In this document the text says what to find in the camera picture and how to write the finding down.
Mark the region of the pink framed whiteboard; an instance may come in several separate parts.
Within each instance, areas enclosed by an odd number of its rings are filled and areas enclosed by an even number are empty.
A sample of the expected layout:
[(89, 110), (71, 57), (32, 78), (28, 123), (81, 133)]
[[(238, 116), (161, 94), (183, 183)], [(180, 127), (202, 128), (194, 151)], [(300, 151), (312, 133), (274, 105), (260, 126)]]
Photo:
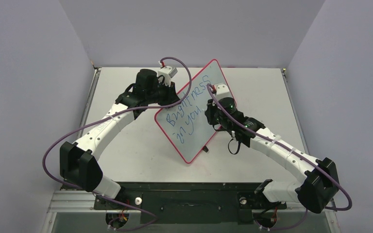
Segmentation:
[(177, 91), (183, 102), (175, 107), (159, 110), (154, 120), (176, 152), (187, 164), (192, 163), (216, 131), (204, 115), (211, 99), (207, 85), (229, 86), (218, 60), (213, 59), (198, 71), (190, 82)]

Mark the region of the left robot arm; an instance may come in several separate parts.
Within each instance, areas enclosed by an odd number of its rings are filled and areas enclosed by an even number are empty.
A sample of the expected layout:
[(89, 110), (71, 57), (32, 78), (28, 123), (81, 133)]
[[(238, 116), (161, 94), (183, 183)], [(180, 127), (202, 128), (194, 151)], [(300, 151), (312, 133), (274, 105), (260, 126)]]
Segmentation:
[(172, 78), (177, 69), (165, 66), (158, 71), (141, 69), (136, 81), (119, 95), (103, 122), (75, 142), (60, 147), (60, 175), (87, 192), (106, 196), (114, 209), (125, 204), (121, 186), (102, 172), (98, 160), (102, 152), (124, 127), (144, 112), (144, 107), (157, 103), (166, 106), (179, 101)]

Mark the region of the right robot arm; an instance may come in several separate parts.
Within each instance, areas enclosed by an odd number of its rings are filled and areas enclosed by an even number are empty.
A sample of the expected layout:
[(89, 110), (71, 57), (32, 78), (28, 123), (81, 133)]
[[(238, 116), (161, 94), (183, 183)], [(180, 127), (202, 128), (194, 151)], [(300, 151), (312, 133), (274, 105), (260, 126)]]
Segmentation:
[(294, 182), (264, 181), (255, 190), (256, 204), (267, 207), (275, 202), (296, 202), (313, 213), (321, 213), (339, 190), (334, 184), (339, 181), (336, 164), (329, 158), (320, 160), (286, 143), (262, 122), (244, 116), (233, 100), (231, 97), (221, 99), (219, 103), (225, 108), (222, 111), (209, 99), (204, 112), (208, 123), (220, 125), (220, 132), (228, 132), (232, 140), (266, 155), (296, 178)]

